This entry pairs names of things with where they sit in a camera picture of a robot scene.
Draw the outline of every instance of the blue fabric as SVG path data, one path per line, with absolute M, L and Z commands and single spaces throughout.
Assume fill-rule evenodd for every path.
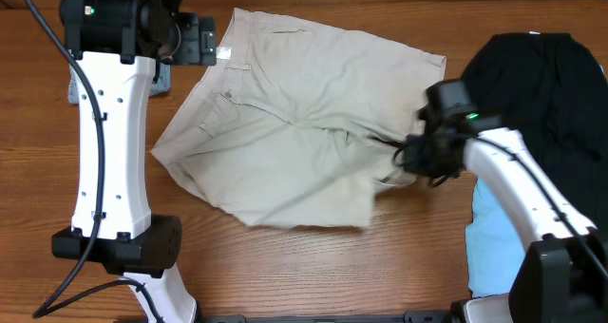
M 473 297 L 508 293 L 525 257 L 520 238 L 483 180 L 475 185 L 472 206 L 465 232 L 468 288 Z

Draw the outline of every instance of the garment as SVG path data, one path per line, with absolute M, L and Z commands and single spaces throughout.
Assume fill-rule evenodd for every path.
M 463 74 L 471 97 L 476 99 L 474 101 L 481 104 L 483 109 L 491 109 L 494 104 L 499 104 L 495 106 L 502 111 L 505 122 L 521 130 L 528 148 L 535 146 L 535 160 L 555 184 L 561 184 L 562 193 L 583 214 L 593 219 L 598 227 L 606 224 L 605 214 L 602 214 L 605 197 L 597 188 L 585 188 L 590 181 L 585 178 L 602 182 L 606 161 L 590 152 L 595 148 L 601 151 L 600 145 L 588 142 L 589 146 L 583 147 L 572 143 L 585 137 L 577 136 L 577 127 L 570 125 L 578 117 L 596 115 L 598 118 L 598 114 L 588 110 L 588 106 L 601 106 L 608 98 L 601 72 L 603 68 L 597 67 L 589 51 L 568 35 L 544 34 L 536 38 L 507 34 L 492 38 Z M 581 95 L 577 89 L 583 89 L 585 93 Z M 570 97 L 575 94 L 584 101 L 568 103 L 569 92 Z M 575 116 L 575 120 L 568 121 L 559 115 L 551 115 L 560 110 Z M 531 115 L 532 118 L 519 117 L 522 115 L 520 113 Z M 561 132 L 570 130 L 572 136 L 560 136 L 559 131 L 555 130 L 556 125 L 561 125 Z M 603 129 L 601 124 L 586 128 L 591 131 Z M 539 136 L 545 138 L 535 141 Z M 567 172 L 578 167 L 578 163 L 581 170 L 566 177 Z M 568 197 L 564 188 L 583 191 L 584 196 L 591 198 L 580 200 L 580 196 Z M 473 222 L 466 227 L 465 234 L 469 289 L 474 297 L 504 294 L 510 291 L 522 265 L 522 244 L 504 209 L 482 180 L 478 180 L 475 186 L 472 209 Z
M 462 75 L 480 110 L 499 110 L 564 196 L 608 228 L 608 84 L 569 34 L 492 37 Z
M 289 16 L 235 9 L 209 67 L 152 154 L 184 189 L 248 225 L 370 224 L 374 194 L 420 132 L 446 59 Z
M 80 100 L 78 96 L 78 89 L 76 87 L 76 80 L 78 75 L 74 72 L 74 69 L 69 67 L 69 85 L 67 86 L 67 101 L 73 105 L 77 105 Z M 171 88 L 171 66 L 160 63 L 159 64 L 159 77 L 156 82 L 152 84 L 150 88 L 150 96 L 159 95 L 163 92 L 169 91 Z

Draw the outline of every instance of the tabletop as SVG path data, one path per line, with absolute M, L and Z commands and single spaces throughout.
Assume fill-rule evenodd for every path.
M 189 9 L 216 18 L 232 9 Z M 570 32 L 608 66 L 608 1 L 501 1 L 250 7 L 358 29 L 447 56 L 456 78 L 496 33 Z M 56 10 L 44 11 L 56 30 Z M 78 189 L 78 110 L 67 103 L 67 63 L 24 10 L 0 11 L 0 322 L 30 314 L 74 264 L 52 256 Z M 168 95 L 150 99 L 146 151 L 200 79 L 203 66 L 174 67 Z M 400 314 L 446 309 L 469 298 L 465 228 L 475 177 L 436 189 L 419 180 L 378 196 L 371 228 L 247 228 L 178 187 L 146 153 L 156 214 L 183 224 L 178 265 L 204 314 L 249 316 Z M 87 264 L 65 295 L 114 279 Z M 95 294 L 46 322 L 107 322 L 142 316 L 126 288 Z

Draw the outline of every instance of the black garment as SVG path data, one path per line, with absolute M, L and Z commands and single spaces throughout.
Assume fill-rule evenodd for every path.
M 563 195 L 608 229 L 608 84 L 569 34 L 492 37 L 462 79 L 480 110 L 500 110 Z

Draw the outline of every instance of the clothing label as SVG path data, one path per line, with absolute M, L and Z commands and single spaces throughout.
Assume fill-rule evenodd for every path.
M 218 59 L 229 60 L 231 53 L 232 47 L 218 47 L 218 53 L 216 54 L 216 57 L 218 57 Z

